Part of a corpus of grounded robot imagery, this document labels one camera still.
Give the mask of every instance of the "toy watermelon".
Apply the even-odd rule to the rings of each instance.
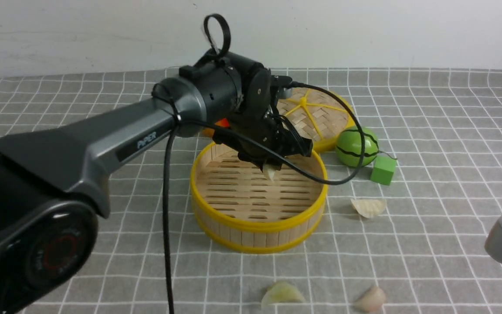
[[[362,167],[369,165],[379,153],[377,136],[366,127],[361,128],[365,134],[365,154]],[[348,167],[357,167],[361,154],[361,134],[356,126],[342,131],[336,140],[336,155]]]

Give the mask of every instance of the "bamboo steamer lid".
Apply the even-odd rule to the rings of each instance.
[[[347,101],[338,97],[351,109]],[[277,108],[302,137],[313,140],[313,149],[318,153],[334,149],[338,135],[354,126],[346,109],[335,99],[310,88],[294,88],[290,98],[278,101]]]

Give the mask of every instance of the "steamer basket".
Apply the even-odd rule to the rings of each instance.
[[[299,167],[327,178],[315,151],[290,157]],[[199,226],[216,242],[236,251],[267,254],[307,238],[325,210],[327,185],[283,166],[273,181],[237,152],[211,143],[191,169],[191,199]]]
[[[347,101],[339,98],[352,109]],[[354,126],[350,115],[337,101],[314,89],[294,88],[292,96],[278,101],[276,107],[302,137],[313,140],[313,149],[317,153],[333,150],[338,135]]]

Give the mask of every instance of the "green block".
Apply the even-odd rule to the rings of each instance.
[[[396,170],[396,160],[385,155],[378,155],[373,164],[370,180],[384,185],[390,185],[394,171]]]

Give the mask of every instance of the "orange object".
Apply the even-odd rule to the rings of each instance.
[[[227,123],[227,119],[222,119],[222,120],[218,121],[217,123],[215,123],[215,125],[218,125],[221,127],[229,127],[230,126],[230,124]],[[214,130],[206,128],[203,130],[203,134],[206,135],[207,137],[213,137]]]

